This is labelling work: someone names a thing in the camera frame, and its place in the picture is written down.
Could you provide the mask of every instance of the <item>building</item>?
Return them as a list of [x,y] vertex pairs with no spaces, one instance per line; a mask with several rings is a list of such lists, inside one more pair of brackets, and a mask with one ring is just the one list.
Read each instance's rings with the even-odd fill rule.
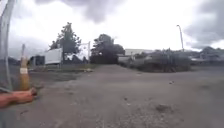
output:
[[141,53],[152,53],[154,52],[153,50],[148,50],[148,49],[125,49],[125,55],[126,56],[132,56],[135,54],[141,54]]

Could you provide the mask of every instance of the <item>light pole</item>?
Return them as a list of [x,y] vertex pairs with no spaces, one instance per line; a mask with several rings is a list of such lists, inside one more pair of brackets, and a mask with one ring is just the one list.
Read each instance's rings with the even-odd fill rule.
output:
[[180,25],[177,25],[177,27],[178,27],[178,28],[179,28],[179,30],[180,30],[180,40],[181,40],[182,50],[183,50],[183,52],[184,52],[184,41],[183,41],[183,34],[182,34],[182,30],[181,30]]

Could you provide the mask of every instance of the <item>road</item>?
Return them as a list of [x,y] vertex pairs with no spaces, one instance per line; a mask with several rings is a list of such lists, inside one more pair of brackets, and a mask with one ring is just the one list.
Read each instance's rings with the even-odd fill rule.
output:
[[223,128],[224,68],[141,73],[101,66],[45,85],[30,104],[1,110],[5,128]]

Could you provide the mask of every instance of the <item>pole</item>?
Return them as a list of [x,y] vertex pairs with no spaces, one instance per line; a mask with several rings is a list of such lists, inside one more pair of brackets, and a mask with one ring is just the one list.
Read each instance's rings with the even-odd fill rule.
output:
[[182,30],[181,30],[180,25],[177,25],[177,27],[178,27],[178,28],[179,28],[179,30],[180,30],[180,40],[181,40],[182,50],[183,50],[183,52],[184,52],[184,41],[183,41],[183,34],[182,34]]
[[10,70],[9,70],[9,63],[8,63],[8,34],[9,34],[9,29],[10,29],[10,20],[11,20],[11,15],[13,11],[13,7],[15,4],[15,0],[9,0],[8,3],[5,6],[5,9],[3,11],[3,14],[1,16],[1,21],[0,21],[0,29],[1,30],[1,41],[4,41],[4,50],[5,50],[5,55],[3,55],[5,59],[5,67],[6,67],[6,77],[7,77],[7,82],[8,82],[8,88],[12,90],[12,82],[11,82],[11,76],[10,76]]

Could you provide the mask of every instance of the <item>traffic cone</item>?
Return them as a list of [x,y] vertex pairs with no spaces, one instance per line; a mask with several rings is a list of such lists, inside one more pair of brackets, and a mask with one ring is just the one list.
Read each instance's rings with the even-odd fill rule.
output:
[[22,91],[26,91],[26,90],[30,89],[30,80],[29,80],[29,74],[28,74],[28,69],[27,69],[27,60],[24,57],[24,50],[25,50],[25,45],[23,45],[23,48],[22,48],[22,58],[21,58],[21,67],[20,67],[20,80],[21,80],[20,89]]

